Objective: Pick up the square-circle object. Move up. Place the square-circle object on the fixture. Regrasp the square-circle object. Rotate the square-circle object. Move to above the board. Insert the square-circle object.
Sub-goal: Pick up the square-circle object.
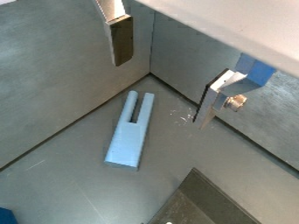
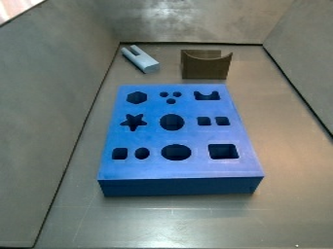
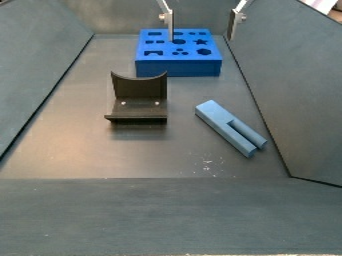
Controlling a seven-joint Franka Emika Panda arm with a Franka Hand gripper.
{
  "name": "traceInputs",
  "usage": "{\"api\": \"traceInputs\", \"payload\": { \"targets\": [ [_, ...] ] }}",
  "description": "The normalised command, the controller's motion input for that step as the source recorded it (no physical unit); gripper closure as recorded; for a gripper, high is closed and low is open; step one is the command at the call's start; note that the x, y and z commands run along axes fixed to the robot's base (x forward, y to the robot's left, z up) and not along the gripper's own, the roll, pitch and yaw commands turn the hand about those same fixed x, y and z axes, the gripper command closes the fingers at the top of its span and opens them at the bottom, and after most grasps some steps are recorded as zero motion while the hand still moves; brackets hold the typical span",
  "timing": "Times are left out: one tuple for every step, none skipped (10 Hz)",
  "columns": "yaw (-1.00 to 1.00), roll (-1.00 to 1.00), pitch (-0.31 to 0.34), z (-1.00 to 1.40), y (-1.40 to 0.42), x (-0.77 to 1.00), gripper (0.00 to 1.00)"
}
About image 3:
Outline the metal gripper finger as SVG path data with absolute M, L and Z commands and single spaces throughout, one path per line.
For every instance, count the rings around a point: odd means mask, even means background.
M 169 7 L 166 0 L 157 0 L 162 13 L 159 14 L 159 20 L 165 22 L 169 29 L 169 40 L 174 40 L 174 11 Z
M 249 0 L 241 0 L 237 7 L 230 11 L 229 28 L 227 28 L 227 39 L 233 40 L 238 24 L 246 19 L 246 15 L 242 10 Z

